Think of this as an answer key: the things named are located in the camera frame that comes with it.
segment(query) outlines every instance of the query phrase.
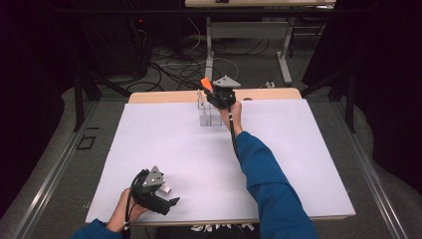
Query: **desk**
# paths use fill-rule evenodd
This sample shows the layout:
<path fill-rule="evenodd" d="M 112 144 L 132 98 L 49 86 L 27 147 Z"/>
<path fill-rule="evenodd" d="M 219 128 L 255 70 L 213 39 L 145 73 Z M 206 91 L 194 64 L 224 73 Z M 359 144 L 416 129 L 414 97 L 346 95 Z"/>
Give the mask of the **desk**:
<path fill-rule="evenodd" d="M 355 214 L 306 100 L 295 89 L 237 90 L 243 125 L 278 159 L 311 219 Z M 139 225 L 258 222 L 257 204 L 223 126 L 200 126 L 197 93 L 136 93 L 125 105 L 87 216 L 109 220 L 121 190 L 153 165 L 180 197 L 166 215 L 143 214 Z"/>
<path fill-rule="evenodd" d="M 335 0 L 230 0 L 229 3 L 215 3 L 215 0 L 186 0 L 186 7 L 223 8 L 223 7 L 293 7 L 332 5 Z M 212 78 L 214 52 L 212 38 L 273 38 L 283 39 L 282 51 L 277 52 L 277 58 L 286 85 L 292 83 L 292 77 L 286 62 L 286 55 L 292 38 L 295 19 L 288 22 L 211 22 L 207 18 L 207 64 L 205 76 Z"/>

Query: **hand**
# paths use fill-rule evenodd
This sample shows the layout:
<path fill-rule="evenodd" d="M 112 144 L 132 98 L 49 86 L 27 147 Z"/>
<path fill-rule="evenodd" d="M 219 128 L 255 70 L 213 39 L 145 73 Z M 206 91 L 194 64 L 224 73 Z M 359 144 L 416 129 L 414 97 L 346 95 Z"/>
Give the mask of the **hand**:
<path fill-rule="evenodd" d="M 243 131 L 242 129 L 242 104 L 240 102 L 235 102 L 233 106 L 230 107 L 233 126 L 235 130 L 235 136 Z M 226 125 L 227 129 L 230 130 L 230 121 L 229 121 L 229 111 L 228 110 L 218 110 L 221 115 L 221 119 Z"/>
<path fill-rule="evenodd" d="M 121 232 L 123 230 L 123 223 L 125 221 L 125 212 L 127 198 L 129 197 L 129 189 L 125 189 L 118 200 L 117 206 L 115 207 L 114 212 L 112 213 L 111 218 L 106 225 L 106 228 L 113 232 Z M 130 213 L 129 222 L 134 222 L 142 213 L 147 211 L 147 208 L 141 207 L 139 204 L 135 203 L 133 198 L 130 198 L 129 210 L 132 208 Z"/>

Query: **blue jacket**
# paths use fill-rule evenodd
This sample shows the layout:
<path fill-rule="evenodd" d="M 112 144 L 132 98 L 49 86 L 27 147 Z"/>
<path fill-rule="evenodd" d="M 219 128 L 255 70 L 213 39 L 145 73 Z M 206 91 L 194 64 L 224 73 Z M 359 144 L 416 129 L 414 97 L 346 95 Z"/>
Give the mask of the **blue jacket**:
<path fill-rule="evenodd" d="M 295 190 L 273 153 L 259 139 L 243 131 L 236 137 L 246 188 L 258 203 L 262 239 L 317 238 L 314 224 L 304 212 Z M 120 239 L 97 219 L 79 229 L 71 239 Z"/>

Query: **white paper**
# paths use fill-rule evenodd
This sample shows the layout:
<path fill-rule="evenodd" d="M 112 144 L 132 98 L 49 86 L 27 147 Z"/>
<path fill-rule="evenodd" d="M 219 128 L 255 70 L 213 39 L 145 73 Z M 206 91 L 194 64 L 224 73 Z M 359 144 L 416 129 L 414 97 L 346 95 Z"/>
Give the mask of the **white paper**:
<path fill-rule="evenodd" d="M 244 101 L 243 129 L 273 152 L 309 217 L 354 215 L 354 209 L 305 100 Z M 142 169 L 157 165 L 180 197 L 167 215 L 140 223 L 258 220 L 257 203 L 223 126 L 200 126 L 196 103 L 127 104 L 87 216 L 108 221 L 120 193 Z"/>

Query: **gray carpet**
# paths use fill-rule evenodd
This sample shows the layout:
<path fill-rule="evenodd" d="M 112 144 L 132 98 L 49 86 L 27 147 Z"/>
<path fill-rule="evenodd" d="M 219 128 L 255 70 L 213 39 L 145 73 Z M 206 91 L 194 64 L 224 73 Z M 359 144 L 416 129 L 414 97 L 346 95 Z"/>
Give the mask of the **gray carpet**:
<path fill-rule="evenodd" d="M 226 55 L 222 53 L 215 57 L 222 57 L 230 62 L 217 60 L 215 67 L 223 75 L 232 78 L 237 76 L 242 88 L 259 88 L 266 81 L 274 81 L 276 87 L 286 87 L 281 79 L 280 69 L 276 61 L 275 51 L 279 47 L 277 44 L 270 43 L 265 53 L 260 55 L 227 55 L 229 49 L 234 49 L 237 53 L 244 53 L 245 50 L 250 50 L 258 42 L 242 41 L 241 45 L 239 42 L 232 40 L 224 42 L 226 49 L 223 52 Z M 295 41 L 294 56 L 288 58 L 292 79 L 294 79 L 293 87 L 295 88 L 300 90 L 304 88 L 301 78 L 316 43 L 317 40 L 314 38 L 297 39 Z M 265 45 L 260 45 L 257 52 L 264 48 Z M 200 52 L 190 52 L 190 54 L 201 55 Z M 185 61 L 160 62 L 163 65 L 169 63 L 179 64 L 185 63 Z M 143 80 L 158 82 L 158 73 L 150 69 Z M 160 84 L 167 91 L 175 91 L 178 87 L 177 83 L 169 79 L 163 79 Z M 136 85 L 131 90 L 138 92 L 144 91 L 146 88 L 150 88 L 150 86 Z M 69 163 L 64 168 L 60 180 L 57 181 L 54 193 L 48 198 L 44 210 L 39 217 L 35 218 L 33 227 L 27 229 L 27 238 L 68 238 L 75 230 L 84 226 L 88 212 L 85 204 L 94 197 L 123 105 L 127 101 L 127 99 L 122 99 L 108 88 L 101 87 L 101 90 L 104 97 L 101 102 L 93 104 L 95 110 L 81 131 L 78 145 L 71 151 Z M 392 238 L 373 194 L 362 175 L 356 159 L 356 152 L 351 146 L 347 131 L 344 130 L 341 119 L 335 114 L 333 104 L 336 103 L 329 103 L 324 96 L 325 94 L 326 89 L 316 91 L 308 96 L 308 101 L 344 186 L 349 190 L 356 216 L 340 221 L 317 221 L 318 234 L 320 238 Z M 18 233 L 16 229 L 20 228 L 20 223 L 25 219 L 37 192 L 42 188 L 50 170 L 62 157 L 62 152 L 72 136 L 73 126 L 75 125 L 73 91 L 66 92 L 63 98 L 66 101 L 66 109 L 61 123 L 27 184 L 1 219 L 0 238 L 13 238 L 13 235 Z M 370 127 L 367 125 L 364 115 L 358 109 L 355 113 L 355 129 L 364 151 L 370 155 L 372 149 Z M 93 142 L 91 149 L 87 149 L 91 142 Z M 422 231 L 419 229 L 419 225 L 422 225 L 422 200 L 420 195 L 401 180 L 377 167 L 376 164 L 374 164 L 374 167 L 392 202 L 397 217 L 406 229 L 408 238 L 420 238 L 420 235 L 422 235 Z M 148 238 L 147 234 L 149 234 L 149 238 L 153 238 L 154 231 L 155 228 L 153 227 L 134 228 L 132 238 Z"/>

